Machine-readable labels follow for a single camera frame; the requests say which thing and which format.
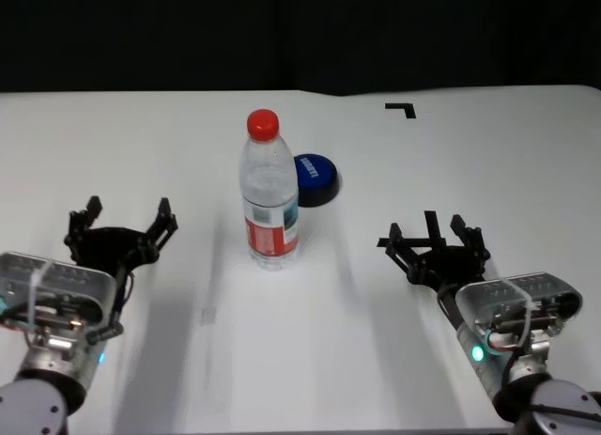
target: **zip tie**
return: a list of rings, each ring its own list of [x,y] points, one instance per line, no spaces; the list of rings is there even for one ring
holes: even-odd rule
[[[31,272],[31,277],[29,278],[29,305],[27,306],[27,322],[30,333],[36,330],[36,288],[53,264],[54,260],[48,259],[41,268],[34,269]]]
[[[519,287],[518,285],[516,285],[515,283],[511,282],[510,280],[508,280],[506,278],[501,279],[501,281],[505,285],[512,287],[516,292],[521,294],[524,297],[524,299],[526,300],[526,302],[525,302],[526,317],[524,319],[524,331],[522,332],[522,336],[519,338],[519,341],[517,341],[517,346],[519,348],[523,348],[524,343],[526,342],[526,336],[528,336],[528,333],[530,331],[530,324],[531,324],[531,320],[532,320],[532,310],[538,309],[538,306],[536,306],[536,304],[532,300],[532,296],[528,292],[526,292],[524,289],[522,289],[521,287]]]

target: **green led light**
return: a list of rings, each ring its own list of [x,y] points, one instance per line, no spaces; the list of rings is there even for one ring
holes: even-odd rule
[[[471,348],[471,358],[474,362],[482,362],[482,359],[485,358],[484,350],[480,346],[474,346]]]

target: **bottle label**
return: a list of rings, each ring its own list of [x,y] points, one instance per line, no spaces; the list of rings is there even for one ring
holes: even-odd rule
[[[279,207],[261,207],[244,199],[248,243],[264,256],[292,252],[299,241],[299,199],[295,195]]]

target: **red bottle cap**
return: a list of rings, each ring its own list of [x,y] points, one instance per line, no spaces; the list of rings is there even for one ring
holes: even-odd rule
[[[246,121],[251,139],[258,142],[272,141],[280,132],[278,116],[270,109],[252,111]]]

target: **red label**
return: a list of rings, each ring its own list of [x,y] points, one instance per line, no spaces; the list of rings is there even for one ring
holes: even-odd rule
[[[246,219],[246,233],[253,250],[264,256],[285,255],[292,252],[299,241],[299,237],[295,236],[292,241],[286,244],[282,226],[274,228],[259,226],[248,219]]]

